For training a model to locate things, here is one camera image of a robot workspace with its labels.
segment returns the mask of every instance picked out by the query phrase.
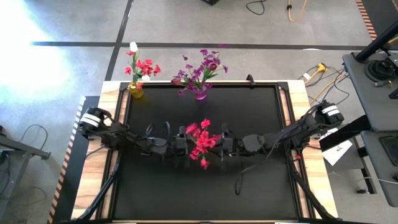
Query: black table surface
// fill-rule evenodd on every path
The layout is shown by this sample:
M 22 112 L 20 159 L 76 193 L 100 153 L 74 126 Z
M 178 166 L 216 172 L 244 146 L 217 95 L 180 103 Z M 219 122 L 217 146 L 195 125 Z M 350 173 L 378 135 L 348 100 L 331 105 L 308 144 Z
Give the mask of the black table surface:
M 398 131 L 395 132 L 373 132 L 363 131 L 361 137 L 363 138 L 366 151 L 372 161 L 377 177 L 383 180 L 396 182 L 392 177 L 398 175 L 398 167 L 394 166 L 388 157 L 386 150 L 383 148 L 379 138 L 386 136 L 398 136 Z M 398 187 L 396 184 L 389 184 L 380 182 L 387 202 L 393 207 L 398 207 Z
M 386 58 L 386 54 L 374 54 L 367 61 L 384 60 Z M 389 88 L 388 85 L 375 87 L 374 81 L 370 80 L 364 73 L 366 63 L 357 62 L 351 54 L 344 55 L 343 61 L 373 130 L 398 130 L 396 117 L 398 100 L 392 100 L 388 97 L 393 90 L 398 88 L 398 80 L 392 81 L 392 88 Z
M 133 99 L 127 115 L 130 129 L 144 134 L 155 124 L 152 136 L 165 137 L 164 121 L 176 134 L 204 118 L 212 122 L 210 134 L 220 134 L 227 123 L 238 138 L 282 129 L 275 87 L 255 89 L 212 88 L 206 99 L 178 96 L 176 88 L 145 89 L 141 99 Z M 243 158 L 244 167 L 261 165 L 245 173 L 240 196 L 234 182 L 242 171 L 238 157 L 228 158 L 221 170 L 214 155 L 203 170 L 198 161 L 190 168 L 166 165 L 159 157 L 140 156 L 135 150 L 123 151 L 118 179 L 115 219 L 123 220 L 295 220 L 292 188 L 284 149 L 275 150 L 266 162 L 264 155 Z

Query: white paper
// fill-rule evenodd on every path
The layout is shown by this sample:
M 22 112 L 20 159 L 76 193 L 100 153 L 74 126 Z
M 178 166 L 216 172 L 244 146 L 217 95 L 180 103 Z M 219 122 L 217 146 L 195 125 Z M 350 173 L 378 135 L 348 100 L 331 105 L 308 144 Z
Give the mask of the white paper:
M 306 78 L 307 80 L 309 80 L 311 78 L 311 76 L 306 72 L 303 75 L 304 78 Z
M 321 136 L 320 139 L 325 138 L 326 136 L 330 135 L 331 133 L 335 133 L 337 130 L 338 130 L 337 128 L 328 130 L 328 132 L 326 134 L 324 134 L 323 136 Z M 353 144 L 349 140 L 347 140 L 329 150 L 326 150 L 325 152 L 322 152 L 322 155 L 330 163 L 330 165 L 334 166 L 336 164 L 336 162 L 344 155 L 344 153 L 347 152 L 347 150 L 352 145 Z

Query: black metal frame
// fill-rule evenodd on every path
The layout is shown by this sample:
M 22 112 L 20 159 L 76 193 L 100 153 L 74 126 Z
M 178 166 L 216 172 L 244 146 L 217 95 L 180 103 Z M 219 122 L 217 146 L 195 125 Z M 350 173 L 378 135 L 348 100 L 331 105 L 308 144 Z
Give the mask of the black metal frame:
M 120 114 L 120 108 L 121 108 L 121 102 L 123 99 L 123 96 L 125 94 L 125 91 L 127 92 L 127 106 L 125 110 L 125 117 L 123 123 L 126 124 L 127 122 L 127 115 L 129 114 L 129 105 L 131 104 L 131 95 L 128 94 L 128 91 L 126 90 L 128 83 L 121 83 L 120 89 L 119 89 L 119 95 L 118 95 L 118 101 L 116 103 L 116 111 L 115 111 L 115 120 L 119 119 L 119 114 Z M 253 88 L 252 83 L 246 83 L 246 82 L 239 82 L 239 83 L 230 83 L 230 82 L 220 82 L 220 83 L 214 83 L 214 86 L 217 88 L 223 88 L 223 87 L 249 87 Z M 289 94 L 289 89 L 287 88 L 287 83 L 286 82 L 280 82 L 280 83 L 256 83 L 255 86 L 258 87 L 272 87 L 275 90 L 275 95 L 276 99 L 275 102 L 277 103 L 277 107 L 279 110 L 279 123 L 281 128 L 286 127 L 286 122 L 285 122 L 285 116 L 284 116 L 284 111 L 283 111 L 283 106 L 282 106 L 282 100 L 280 97 L 280 92 L 279 92 L 279 87 L 282 86 L 282 89 L 285 91 L 286 95 L 286 101 L 287 101 L 287 107 L 289 111 L 289 116 L 291 121 L 295 121 L 294 114 L 293 114 L 293 107 L 292 107 L 292 102 L 290 99 L 290 94 Z M 146 85 L 146 88 L 180 88 L 179 86 L 172 86 L 170 83 L 148 83 Z M 103 176 L 103 183 L 106 181 L 106 177 L 109 176 L 109 170 L 110 170 L 110 164 L 112 160 L 112 151 L 108 151 L 108 154 L 106 156 L 106 165 L 104 169 L 104 176 Z M 289 168 L 289 163 L 288 163 L 288 158 L 287 159 L 287 166 L 288 166 L 288 172 L 289 172 L 289 180 L 290 184 L 292 187 L 292 194 L 293 194 L 293 203 L 294 207 L 296 210 L 296 215 L 298 219 L 303 218 L 303 213 L 302 213 L 302 206 L 300 203 L 300 195 L 299 195 L 299 188 L 297 186 L 296 181 L 292 177 L 290 173 L 290 168 Z M 300 164 L 300 172 L 302 174 L 302 178 L 305 181 L 305 183 L 308 185 L 308 176 L 307 172 L 305 171 L 305 164 L 303 159 L 299 160 Z M 116 178 L 113 186 L 112 186 L 112 193 L 111 193 L 111 204 L 109 205 L 109 212 L 107 218 L 110 218 L 114 220 L 114 212 L 115 212 L 115 204 L 116 204 L 116 195 L 118 193 L 118 178 Z M 310 203 L 309 199 L 307 198 L 307 206 L 308 206 L 308 212 L 310 215 L 310 218 L 315 218 L 315 211 Z M 100 206 L 97 209 L 96 212 L 96 219 L 100 219 L 102 216 L 102 210 L 103 210 L 103 202 L 100 204 Z

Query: artificial flower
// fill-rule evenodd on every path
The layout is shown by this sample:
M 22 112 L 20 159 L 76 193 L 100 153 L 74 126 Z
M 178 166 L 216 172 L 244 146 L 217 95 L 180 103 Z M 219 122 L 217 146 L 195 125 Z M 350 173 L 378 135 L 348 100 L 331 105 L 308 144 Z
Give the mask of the artificial flower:
M 200 134 L 201 134 L 201 131 L 198 128 L 198 129 L 193 131 L 192 136 L 195 137 L 195 138 L 199 138 Z
M 205 129 L 207 127 L 210 126 L 210 120 L 208 119 L 204 119 L 201 123 L 200 123 L 201 128 Z
M 200 166 L 202 166 L 204 169 L 207 169 L 207 167 L 209 166 L 209 161 L 207 161 L 205 158 L 202 158 L 202 160 L 200 161 Z
M 197 124 L 193 123 L 187 127 L 187 129 L 185 130 L 185 133 L 190 134 L 190 133 L 194 132 L 194 130 L 196 130 L 196 129 L 198 129 L 198 126 L 197 126 Z
M 142 89 L 143 85 L 144 85 L 143 83 L 137 83 L 136 87 L 137 87 L 137 89 Z
M 215 71 L 217 69 L 217 65 L 215 64 L 215 63 L 212 63 L 210 66 L 209 66 L 209 70 L 210 71 Z
M 203 50 L 200 50 L 200 53 L 202 53 L 203 56 L 206 56 L 209 53 L 209 51 L 207 49 L 203 49 Z
M 149 82 L 150 81 L 149 75 L 143 75 L 141 79 L 144 82 Z
M 124 69 L 124 74 L 126 74 L 126 75 L 131 75 L 131 67 L 130 66 L 127 66 L 125 69 Z
M 137 52 L 138 51 L 138 46 L 135 42 L 130 43 L 130 51 L 132 52 Z
M 181 85 L 181 78 L 175 77 L 172 79 L 172 84 L 173 85 Z
M 155 71 L 154 71 L 154 75 L 157 75 L 157 74 L 160 73 L 160 72 L 161 72 L 160 67 L 159 67 L 158 65 L 156 65 Z
M 148 65 L 152 65 L 154 62 L 151 59 L 145 60 L 145 63 Z

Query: flower bouquet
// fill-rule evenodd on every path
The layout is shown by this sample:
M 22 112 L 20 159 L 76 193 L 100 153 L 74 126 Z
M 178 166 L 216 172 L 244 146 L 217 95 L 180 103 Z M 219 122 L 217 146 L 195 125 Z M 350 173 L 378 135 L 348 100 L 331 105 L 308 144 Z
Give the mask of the flower bouquet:
M 130 43 L 130 51 L 127 52 L 127 55 L 130 56 L 131 59 L 129 61 L 129 66 L 124 69 L 124 73 L 126 75 L 132 75 L 132 82 L 129 84 L 129 90 L 133 97 L 140 98 L 144 94 L 142 90 L 144 84 L 141 81 L 148 82 L 152 74 L 156 76 L 161 70 L 158 65 L 156 65 L 154 69 L 152 67 L 153 61 L 150 59 L 143 60 L 142 62 L 138 59 L 139 52 L 135 42 Z
M 191 124 L 185 131 L 191 138 L 191 140 L 197 145 L 190 153 L 190 157 L 193 160 L 200 159 L 200 165 L 207 169 L 209 161 L 206 160 L 205 154 L 208 150 L 216 145 L 217 140 L 220 138 L 217 135 L 209 137 L 207 127 L 210 126 L 210 121 L 205 119 L 200 123 L 200 127 L 196 123 Z
M 180 70 L 178 75 L 172 79 L 173 85 L 184 86 L 184 89 L 178 92 L 180 95 L 185 90 L 192 90 L 198 100 L 206 98 L 207 90 L 211 88 L 211 83 L 206 83 L 207 80 L 216 77 L 218 75 L 217 72 L 220 70 L 225 73 L 228 72 L 228 67 L 221 65 L 219 52 L 212 51 L 209 53 L 206 49 L 200 50 L 200 52 L 204 58 L 198 68 L 193 69 L 193 66 L 187 63 L 188 57 L 183 55 L 182 57 L 186 63 L 185 68 L 188 71 Z

